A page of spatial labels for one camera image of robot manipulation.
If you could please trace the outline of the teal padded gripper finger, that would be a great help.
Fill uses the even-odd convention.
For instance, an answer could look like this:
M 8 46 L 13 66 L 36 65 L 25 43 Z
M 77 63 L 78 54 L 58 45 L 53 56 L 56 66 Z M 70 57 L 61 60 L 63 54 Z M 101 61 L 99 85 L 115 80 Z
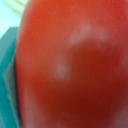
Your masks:
M 15 74 L 17 33 L 17 27 L 10 27 L 0 39 L 0 128 L 22 128 Z

